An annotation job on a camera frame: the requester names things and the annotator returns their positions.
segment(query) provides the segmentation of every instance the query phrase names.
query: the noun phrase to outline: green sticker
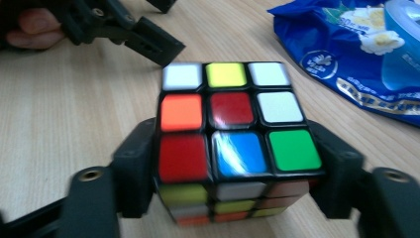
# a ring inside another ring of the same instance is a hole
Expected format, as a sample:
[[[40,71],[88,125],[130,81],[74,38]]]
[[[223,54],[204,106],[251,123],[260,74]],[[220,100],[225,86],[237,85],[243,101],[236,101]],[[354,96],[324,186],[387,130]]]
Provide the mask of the green sticker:
[[[269,141],[275,164],[281,171],[316,170],[322,165],[306,130],[271,132]]]

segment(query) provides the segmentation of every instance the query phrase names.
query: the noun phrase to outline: finger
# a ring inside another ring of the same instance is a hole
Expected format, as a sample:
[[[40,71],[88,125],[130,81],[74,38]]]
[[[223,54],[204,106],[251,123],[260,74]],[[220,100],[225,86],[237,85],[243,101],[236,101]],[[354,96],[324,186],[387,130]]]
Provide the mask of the finger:
[[[7,42],[17,48],[44,50],[52,47],[64,38],[60,30],[41,34],[27,34],[20,30],[11,31],[6,35]]]
[[[57,30],[60,23],[46,8],[33,8],[23,11],[19,15],[19,26],[28,34],[37,34]]]

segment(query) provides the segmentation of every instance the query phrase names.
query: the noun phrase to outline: colored square tile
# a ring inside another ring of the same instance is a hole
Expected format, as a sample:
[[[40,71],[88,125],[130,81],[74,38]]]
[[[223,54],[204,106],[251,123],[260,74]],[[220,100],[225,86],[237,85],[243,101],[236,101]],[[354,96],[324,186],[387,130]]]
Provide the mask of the colored square tile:
[[[238,87],[247,84],[244,65],[240,62],[212,62],[206,65],[210,87]]]
[[[289,86],[287,71],[281,62],[251,62],[248,64],[257,86]]]
[[[214,209],[217,214],[234,213],[251,210],[254,204],[252,200],[224,201],[216,203]]]
[[[296,97],[291,92],[264,92],[257,95],[262,119],[266,123],[302,122]]]
[[[267,197],[297,196],[309,192],[309,182],[307,180],[282,181],[273,184]]]
[[[209,208],[206,204],[170,207],[169,212],[173,218],[207,216]]]
[[[270,208],[276,208],[276,207],[291,206],[300,197],[301,196],[286,196],[286,197],[279,197],[279,198],[264,199],[261,201],[261,203],[259,203],[258,209],[270,209]]]
[[[248,212],[228,213],[228,214],[215,215],[214,220],[216,222],[226,222],[226,221],[242,220],[242,219],[247,218],[247,216],[248,216]]]
[[[267,172],[259,136],[254,132],[215,132],[214,155],[224,177],[249,177]]]
[[[160,127],[164,132],[198,130],[203,123],[199,94],[169,94],[160,107]]]
[[[162,185],[160,198],[166,206],[182,206],[207,202],[207,191],[201,184]]]
[[[257,210],[253,214],[253,217],[276,215],[276,214],[279,214],[279,213],[283,212],[286,208],[287,207],[278,207],[278,208]]]
[[[201,134],[164,134],[160,138],[158,174],[162,182],[208,178],[208,153]]]
[[[254,120],[250,96],[245,92],[218,92],[210,97],[211,121],[217,129],[249,127]]]
[[[197,89],[203,82],[201,63],[173,62],[163,69],[162,89],[166,91]]]
[[[279,170],[289,172],[321,167],[321,159],[308,131],[274,131],[268,138]]]
[[[264,189],[265,183],[259,181],[221,183],[216,196],[222,201],[251,199],[262,196]]]

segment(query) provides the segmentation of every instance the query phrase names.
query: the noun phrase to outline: black clamp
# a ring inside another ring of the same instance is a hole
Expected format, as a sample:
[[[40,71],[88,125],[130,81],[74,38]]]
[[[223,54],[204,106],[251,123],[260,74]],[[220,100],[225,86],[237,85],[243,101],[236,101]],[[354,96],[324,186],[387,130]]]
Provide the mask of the black clamp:
[[[29,7],[46,7],[61,22],[61,28],[75,45],[91,44],[95,38],[108,38],[161,65],[168,65],[185,45],[145,17],[138,22],[118,0],[36,0],[31,4],[3,0],[0,12],[16,19],[16,12]],[[148,0],[166,13],[174,0]],[[2,26],[2,32],[11,29]]]
[[[140,218],[154,194],[151,164],[156,119],[140,123],[113,155],[110,166],[77,173],[67,197],[5,223],[0,214],[0,237],[120,237],[117,213]],[[327,128],[309,127],[328,176],[310,193],[329,219],[349,219],[356,208],[360,237],[418,237],[420,187],[400,171],[363,170],[364,156]]]

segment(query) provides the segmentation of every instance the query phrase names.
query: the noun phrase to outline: blue sticker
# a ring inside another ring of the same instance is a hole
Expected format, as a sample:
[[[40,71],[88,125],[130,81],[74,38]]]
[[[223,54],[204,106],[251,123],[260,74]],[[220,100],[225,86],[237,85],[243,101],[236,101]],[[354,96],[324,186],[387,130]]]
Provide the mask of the blue sticker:
[[[265,173],[261,142],[252,132],[216,132],[213,145],[220,173],[225,177]]]

